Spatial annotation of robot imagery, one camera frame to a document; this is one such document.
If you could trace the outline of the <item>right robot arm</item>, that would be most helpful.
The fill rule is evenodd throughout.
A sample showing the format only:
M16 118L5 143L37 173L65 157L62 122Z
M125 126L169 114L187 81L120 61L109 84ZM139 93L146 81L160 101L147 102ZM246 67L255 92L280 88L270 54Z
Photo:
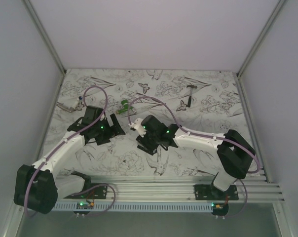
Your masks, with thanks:
M255 151L235 130L226 133L206 133L183 127L176 123L166 126L150 115L138 118L130 124L138 132L138 148L154 155L159 148L190 148L218 158L221 162L210 187L212 198L220 200L237 179L242 180L249 172Z

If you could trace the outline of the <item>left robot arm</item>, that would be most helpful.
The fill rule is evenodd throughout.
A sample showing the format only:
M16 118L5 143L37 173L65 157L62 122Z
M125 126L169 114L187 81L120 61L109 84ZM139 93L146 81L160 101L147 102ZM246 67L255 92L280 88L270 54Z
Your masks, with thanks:
M88 106L84 116L71 124L59 143L32 165L22 165L16 176L13 201L16 205L49 213L62 198L87 198L92 192L90 176L74 171L59 176L70 158L91 140L97 145L110 142L115 136L125 135L116 115L111 114L109 124L102 108Z

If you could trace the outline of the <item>black fuse box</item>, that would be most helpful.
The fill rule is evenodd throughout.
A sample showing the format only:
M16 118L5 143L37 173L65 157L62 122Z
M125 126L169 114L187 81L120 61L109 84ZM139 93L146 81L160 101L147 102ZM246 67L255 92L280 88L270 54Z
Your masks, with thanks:
M143 141L138 141L137 148L144 151L145 153L153 156L154 154L157 153L157 145L152 142L143 142Z

